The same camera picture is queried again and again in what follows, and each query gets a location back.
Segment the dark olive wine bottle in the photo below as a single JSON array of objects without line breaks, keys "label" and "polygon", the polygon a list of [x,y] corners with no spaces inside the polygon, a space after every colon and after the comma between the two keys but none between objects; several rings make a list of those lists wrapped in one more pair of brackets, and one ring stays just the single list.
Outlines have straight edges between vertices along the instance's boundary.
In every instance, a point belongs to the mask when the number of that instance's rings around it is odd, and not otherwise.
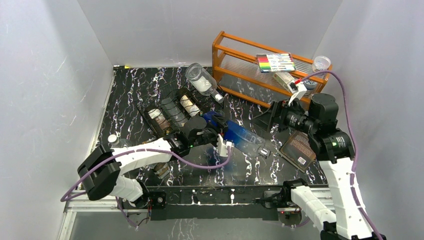
[{"label": "dark olive wine bottle", "polygon": [[197,100],[194,95],[186,88],[182,87],[176,92],[177,100],[181,106],[186,110],[190,117],[201,117],[203,112],[197,106]]}]

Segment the blue glass bottle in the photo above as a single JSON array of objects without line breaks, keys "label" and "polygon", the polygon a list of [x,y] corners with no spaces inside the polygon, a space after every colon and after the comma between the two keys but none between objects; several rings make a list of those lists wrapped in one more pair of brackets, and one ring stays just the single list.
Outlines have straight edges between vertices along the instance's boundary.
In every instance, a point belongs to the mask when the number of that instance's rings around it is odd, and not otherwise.
[{"label": "blue glass bottle", "polygon": [[232,120],[226,119],[215,111],[206,112],[202,116],[219,133],[223,134],[225,141],[232,142],[236,149],[250,158],[263,157],[266,159],[270,156],[271,151],[266,148],[266,140],[256,133],[247,130]]}]

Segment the square clear liquor bottle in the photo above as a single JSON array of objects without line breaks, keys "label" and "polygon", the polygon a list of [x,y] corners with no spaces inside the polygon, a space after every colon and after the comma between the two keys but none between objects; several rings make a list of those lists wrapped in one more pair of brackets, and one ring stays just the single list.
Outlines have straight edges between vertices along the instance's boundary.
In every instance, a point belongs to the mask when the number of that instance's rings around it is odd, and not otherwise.
[{"label": "square clear liquor bottle", "polygon": [[167,162],[155,163],[151,168],[159,179],[164,179],[170,173],[170,167]]}]

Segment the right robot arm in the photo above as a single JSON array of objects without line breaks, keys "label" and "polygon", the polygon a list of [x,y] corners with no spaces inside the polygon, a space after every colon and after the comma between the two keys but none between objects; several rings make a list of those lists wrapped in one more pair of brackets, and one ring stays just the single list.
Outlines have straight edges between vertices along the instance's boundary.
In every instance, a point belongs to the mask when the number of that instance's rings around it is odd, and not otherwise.
[{"label": "right robot arm", "polygon": [[308,137],[308,144],[327,179],[333,202],[328,208],[302,179],[283,183],[280,203],[300,207],[319,230],[322,240],[383,240],[366,213],[355,178],[356,153],[350,136],[337,127],[338,104],[332,95],[316,93],[308,110],[298,99],[273,102],[252,119],[265,131],[278,125]]}]

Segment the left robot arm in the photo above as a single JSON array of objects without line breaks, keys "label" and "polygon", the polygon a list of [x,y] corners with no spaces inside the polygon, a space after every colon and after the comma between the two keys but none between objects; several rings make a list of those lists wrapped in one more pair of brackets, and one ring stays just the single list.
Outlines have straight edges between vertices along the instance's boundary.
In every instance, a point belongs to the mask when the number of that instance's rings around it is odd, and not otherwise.
[{"label": "left robot arm", "polygon": [[[144,208],[150,200],[146,185],[126,177],[126,173],[148,165],[168,163],[173,158],[198,169],[221,168],[230,161],[234,148],[231,141],[223,138],[225,130],[227,126],[215,129],[203,117],[195,116],[180,129],[149,143],[121,148],[100,144],[78,167],[79,183],[90,201],[113,196]],[[196,165],[183,158],[192,148],[208,144],[225,158],[223,163]]]}]

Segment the orange wooden shelf rack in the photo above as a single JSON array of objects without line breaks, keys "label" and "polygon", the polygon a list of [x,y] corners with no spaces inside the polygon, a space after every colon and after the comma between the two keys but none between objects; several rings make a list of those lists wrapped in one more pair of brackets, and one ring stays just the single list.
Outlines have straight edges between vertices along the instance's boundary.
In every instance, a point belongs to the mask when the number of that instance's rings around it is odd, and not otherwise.
[{"label": "orange wooden shelf rack", "polygon": [[212,43],[212,75],[224,92],[268,108],[291,96],[257,63],[258,54],[277,53],[281,50],[221,31]]}]

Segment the large clear glass bottle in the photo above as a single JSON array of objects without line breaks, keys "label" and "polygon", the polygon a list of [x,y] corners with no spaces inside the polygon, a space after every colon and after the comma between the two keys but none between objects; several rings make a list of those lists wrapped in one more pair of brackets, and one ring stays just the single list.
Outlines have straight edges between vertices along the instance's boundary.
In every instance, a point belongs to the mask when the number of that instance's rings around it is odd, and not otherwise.
[{"label": "large clear glass bottle", "polygon": [[204,96],[211,96],[221,104],[224,97],[217,91],[217,82],[199,63],[192,63],[185,71],[186,79]]}]

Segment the round clear glass bottle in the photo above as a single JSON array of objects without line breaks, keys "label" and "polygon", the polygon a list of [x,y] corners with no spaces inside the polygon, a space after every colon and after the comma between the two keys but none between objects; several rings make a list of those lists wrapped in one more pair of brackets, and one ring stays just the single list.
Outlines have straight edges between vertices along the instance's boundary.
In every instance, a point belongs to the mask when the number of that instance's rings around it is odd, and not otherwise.
[{"label": "round clear glass bottle", "polygon": [[128,148],[132,146],[132,143],[128,139],[120,138],[116,134],[109,135],[107,141],[112,148]]}]

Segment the brown book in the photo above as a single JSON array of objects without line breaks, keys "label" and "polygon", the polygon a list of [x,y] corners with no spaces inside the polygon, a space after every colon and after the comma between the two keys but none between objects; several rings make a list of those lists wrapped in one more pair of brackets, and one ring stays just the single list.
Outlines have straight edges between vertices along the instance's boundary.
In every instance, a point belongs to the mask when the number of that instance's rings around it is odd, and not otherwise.
[{"label": "brown book", "polygon": [[278,154],[302,173],[316,160],[316,154],[309,145],[308,135],[297,130],[279,148]]}]

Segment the small white carton box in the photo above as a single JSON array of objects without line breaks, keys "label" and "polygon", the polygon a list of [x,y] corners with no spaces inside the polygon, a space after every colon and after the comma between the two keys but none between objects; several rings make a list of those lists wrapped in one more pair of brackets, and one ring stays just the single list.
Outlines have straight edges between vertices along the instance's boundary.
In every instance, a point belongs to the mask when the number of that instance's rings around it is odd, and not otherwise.
[{"label": "small white carton box", "polygon": [[275,72],[273,78],[287,91],[292,91],[291,83],[297,79],[288,72]]}]

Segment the coloured marker pen set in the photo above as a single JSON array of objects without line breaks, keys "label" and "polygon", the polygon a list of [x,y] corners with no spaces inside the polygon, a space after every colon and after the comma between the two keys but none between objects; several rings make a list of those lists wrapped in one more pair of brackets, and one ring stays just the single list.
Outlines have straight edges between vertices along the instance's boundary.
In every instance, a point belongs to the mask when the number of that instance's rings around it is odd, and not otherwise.
[{"label": "coloured marker pen set", "polygon": [[295,62],[290,53],[257,54],[256,62],[261,73],[294,72]]}]

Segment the clear plastic jar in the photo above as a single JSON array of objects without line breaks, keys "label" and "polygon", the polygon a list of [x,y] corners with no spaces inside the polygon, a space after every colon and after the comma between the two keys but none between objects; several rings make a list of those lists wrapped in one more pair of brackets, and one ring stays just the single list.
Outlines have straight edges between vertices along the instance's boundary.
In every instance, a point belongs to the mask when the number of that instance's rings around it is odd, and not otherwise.
[{"label": "clear plastic jar", "polygon": [[311,65],[311,69],[313,73],[328,70],[331,66],[331,60],[323,55],[319,55],[314,58],[313,63]]}]

